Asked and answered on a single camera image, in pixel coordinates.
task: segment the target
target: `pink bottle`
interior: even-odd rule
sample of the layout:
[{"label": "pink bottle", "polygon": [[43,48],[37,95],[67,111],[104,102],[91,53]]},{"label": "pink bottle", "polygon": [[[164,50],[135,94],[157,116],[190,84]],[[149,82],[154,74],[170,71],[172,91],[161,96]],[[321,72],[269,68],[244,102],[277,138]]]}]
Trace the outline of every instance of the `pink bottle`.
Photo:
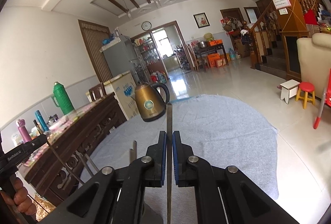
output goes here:
[{"label": "pink bottle", "polygon": [[19,133],[21,134],[22,138],[23,138],[23,141],[26,143],[26,142],[29,142],[31,141],[31,136],[29,135],[29,132],[28,130],[26,129],[25,127],[25,120],[23,119],[18,119],[16,121],[16,125],[18,127],[18,130],[19,130]]}]

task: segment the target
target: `kettle label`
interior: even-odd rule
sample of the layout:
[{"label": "kettle label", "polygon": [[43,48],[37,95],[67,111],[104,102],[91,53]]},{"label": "kettle label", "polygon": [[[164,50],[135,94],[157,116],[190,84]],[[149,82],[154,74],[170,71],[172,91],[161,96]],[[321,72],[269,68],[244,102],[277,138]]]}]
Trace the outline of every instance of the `kettle label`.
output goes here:
[{"label": "kettle label", "polygon": [[151,101],[151,100],[147,100],[147,101],[145,101],[145,103],[144,103],[144,107],[146,108],[146,109],[153,109],[153,107],[154,107],[154,103]]}]

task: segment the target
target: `pendant light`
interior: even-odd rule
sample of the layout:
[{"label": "pendant light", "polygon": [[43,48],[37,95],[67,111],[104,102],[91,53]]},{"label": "pendant light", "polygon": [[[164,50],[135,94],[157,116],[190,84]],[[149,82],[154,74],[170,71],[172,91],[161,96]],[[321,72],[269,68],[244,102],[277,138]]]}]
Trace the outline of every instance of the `pendant light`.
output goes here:
[{"label": "pendant light", "polygon": [[157,8],[160,8],[161,7],[161,3],[159,0],[154,0],[154,3],[156,5]]},{"label": "pendant light", "polygon": [[124,5],[125,5],[125,8],[126,8],[126,14],[127,14],[128,18],[131,19],[132,18],[131,11],[127,8],[125,0],[123,0],[123,2],[124,2]]}]

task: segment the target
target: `green thermos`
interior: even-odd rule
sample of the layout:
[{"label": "green thermos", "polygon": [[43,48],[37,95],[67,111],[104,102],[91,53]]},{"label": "green thermos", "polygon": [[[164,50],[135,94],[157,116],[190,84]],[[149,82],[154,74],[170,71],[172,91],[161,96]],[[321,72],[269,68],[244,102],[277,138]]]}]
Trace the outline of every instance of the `green thermos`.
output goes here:
[{"label": "green thermos", "polygon": [[54,104],[62,110],[64,115],[69,114],[75,109],[70,101],[66,89],[59,82],[54,83],[53,94],[54,96],[52,96],[52,99]]}]

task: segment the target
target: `gray cloth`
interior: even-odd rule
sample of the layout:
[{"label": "gray cloth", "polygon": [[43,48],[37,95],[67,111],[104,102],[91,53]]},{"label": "gray cloth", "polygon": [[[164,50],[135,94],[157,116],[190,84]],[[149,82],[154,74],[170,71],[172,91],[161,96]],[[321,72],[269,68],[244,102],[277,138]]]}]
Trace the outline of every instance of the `gray cloth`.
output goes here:
[{"label": "gray cloth", "polygon": [[[158,142],[161,130],[166,131],[165,116],[153,122],[136,116],[108,135],[91,158],[99,168],[128,166],[133,140],[138,144],[137,156],[144,156],[147,147]],[[190,145],[195,155],[213,166],[237,166],[271,198],[278,198],[277,130],[246,103],[216,95],[174,102],[173,130],[180,131],[182,143]],[[86,182],[89,178],[84,169],[81,179]],[[166,223],[166,184],[146,188],[145,202]],[[194,189],[178,188],[174,175],[171,207],[172,223],[197,223]]]}]

